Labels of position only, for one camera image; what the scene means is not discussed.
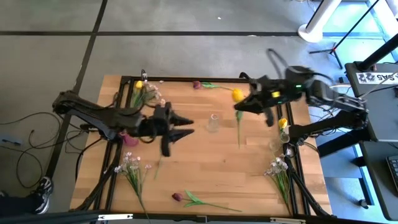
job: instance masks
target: purple tulip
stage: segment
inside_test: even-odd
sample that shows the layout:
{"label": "purple tulip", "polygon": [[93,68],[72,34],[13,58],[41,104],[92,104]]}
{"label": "purple tulip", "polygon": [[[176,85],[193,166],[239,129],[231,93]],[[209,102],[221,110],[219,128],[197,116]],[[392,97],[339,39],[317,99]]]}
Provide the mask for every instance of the purple tulip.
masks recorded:
{"label": "purple tulip", "polygon": [[181,201],[182,201],[182,194],[174,193],[174,194],[172,195],[172,198],[174,198],[174,200],[176,200],[176,201],[178,201],[178,202],[181,202]]}
{"label": "purple tulip", "polygon": [[201,84],[200,84],[200,82],[199,81],[193,81],[193,88],[194,89],[199,89],[200,88],[200,86],[201,86]]}

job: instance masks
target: shoe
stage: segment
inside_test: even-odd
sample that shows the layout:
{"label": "shoe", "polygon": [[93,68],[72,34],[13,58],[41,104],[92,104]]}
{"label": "shoe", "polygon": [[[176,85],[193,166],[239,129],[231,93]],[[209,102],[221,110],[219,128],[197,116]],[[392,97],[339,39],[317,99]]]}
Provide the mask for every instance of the shoe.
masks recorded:
{"label": "shoe", "polygon": [[0,197],[8,197],[7,192],[0,190]]}
{"label": "shoe", "polygon": [[43,177],[43,179],[39,182],[39,186],[33,192],[33,194],[36,194],[43,199],[43,202],[40,204],[40,206],[35,209],[36,214],[43,214],[47,212],[50,206],[50,196],[53,190],[54,185],[52,180],[48,177]]}

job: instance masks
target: wooden tabletop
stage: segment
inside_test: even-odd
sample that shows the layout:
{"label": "wooden tabletop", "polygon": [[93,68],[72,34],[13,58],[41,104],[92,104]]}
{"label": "wooden tabletop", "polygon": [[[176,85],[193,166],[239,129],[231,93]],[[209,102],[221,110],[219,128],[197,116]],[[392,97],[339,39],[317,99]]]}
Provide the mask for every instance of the wooden tabletop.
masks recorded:
{"label": "wooden tabletop", "polygon": [[[118,91],[120,76],[105,76],[97,104],[106,106]],[[171,146],[171,157],[162,159],[159,174],[154,179],[160,157],[160,138],[151,144],[139,143],[136,147],[123,146],[123,154],[132,152],[140,156],[144,164],[152,165],[146,178],[143,201],[148,213],[191,214],[191,215],[241,215],[241,216],[289,216],[275,183],[263,173],[269,168],[274,155],[269,142],[278,139],[277,121],[273,127],[264,123],[264,115],[244,113],[241,121],[241,147],[238,147],[238,129],[234,116],[231,92],[225,89],[194,90],[190,82],[153,82],[159,87],[163,98],[172,102],[180,116],[194,120],[195,132]],[[228,88],[240,88],[245,95],[249,86],[245,83],[217,83]],[[142,113],[151,115],[153,109],[144,108]],[[295,124],[308,124],[308,107],[303,100],[292,103]],[[210,133],[206,126],[212,114],[216,114],[219,130]],[[99,138],[91,133],[87,145]],[[315,145],[313,139],[307,140]],[[81,161],[78,179],[70,207],[79,206],[93,190],[100,176],[106,141],[101,141],[87,150]],[[303,173],[306,185],[317,202],[331,213],[320,158],[308,146],[300,147]],[[185,208],[171,195],[175,192],[185,195],[191,191],[198,198],[242,212],[199,205]],[[104,188],[101,208],[104,208]],[[296,189],[297,204],[303,213],[301,196]],[[142,213],[138,199],[129,182],[118,175],[114,188],[111,210],[114,212]]]}

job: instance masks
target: sticker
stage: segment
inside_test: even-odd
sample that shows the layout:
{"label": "sticker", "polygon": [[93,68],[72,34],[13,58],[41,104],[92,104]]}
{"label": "sticker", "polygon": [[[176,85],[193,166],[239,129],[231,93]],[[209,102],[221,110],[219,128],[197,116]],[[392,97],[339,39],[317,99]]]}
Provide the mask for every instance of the sticker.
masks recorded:
{"label": "sticker", "polygon": [[[356,78],[358,79],[359,84],[379,84],[384,81],[391,73],[377,73],[377,72],[365,72],[365,73],[357,73]],[[383,83],[383,85],[390,84],[398,84],[398,74],[395,74],[388,78],[387,81]]]}

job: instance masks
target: concrete floor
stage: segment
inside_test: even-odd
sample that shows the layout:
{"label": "concrete floor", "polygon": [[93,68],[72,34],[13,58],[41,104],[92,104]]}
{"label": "concrete floor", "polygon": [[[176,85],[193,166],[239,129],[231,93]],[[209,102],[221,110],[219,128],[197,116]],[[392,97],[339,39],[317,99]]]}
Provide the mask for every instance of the concrete floor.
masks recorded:
{"label": "concrete floor", "polygon": [[[91,31],[100,5],[100,0],[2,0],[0,31]],[[365,10],[365,4],[342,3],[325,31],[347,31]],[[312,14],[311,4],[291,0],[247,0],[244,3],[237,0],[113,0],[107,5],[100,30],[295,32],[299,25],[308,22]],[[378,29],[372,17],[368,16],[356,32],[373,33]],[[51,104],[58,93],[72,88],[88,39],[87,36],[0,36],[0,93],[3,96],[0,99],[0,122],[38,111],[51,112]],[[344,70],[338,69],[335,58],[308,52],[328,49],[339,39],[328,37],[320,43],[309,44],[299,37],[97,37],[80,95],[96,101],[103,75],[139,75],[142,68],[152,76],[237,77],[245,71],[252,77],[267,74],[276,78],[276,72],[264,53],[267,48],[276,49],[291,65],[305,65],[337,78],[344,75]],[[363,60],[383,43],[380,37],[350,37],[339,47],[338,53],[343,63]],[[383,61],[395,62],[390,55]],[[72,122],[78,124],[79,120],[73,119]],[[40,115],[0,126],[0,135],[20,139],[23,142],[21,149],[25,149],[32,129],[35,129],[32,142],[39,144],[55,134],[57,123],[50,116]],[[83,147],[85,136],[73,140],[73,143]],[[46,167],[50,149],[36,149],[31,153]],[[21,187],[15,177],[18,156],[18,152],[0,149],[0,178],[3,180],[0,189],[11,195],[24,196],[31,189]],[[69,208],[75,184],[75,161],[76,154],[62,153],[53,178],[55,192],[50,212],[64,212]],[[40,175],[35,161],[26,155],[22,158],[20,173],[26,184],[33,184]],[[354,187],[345,187],[339,182],[333,184],[346,194],[360,197],[359,184],[356,187],[355,183],[352,184]],[[334,195],[339,194],[330,192],[335,215],[364,219],[359,217],[363,212],[353,212],[356,216],[339,210],[344,197]],[[354,205],[350,209],[362,211]]]}

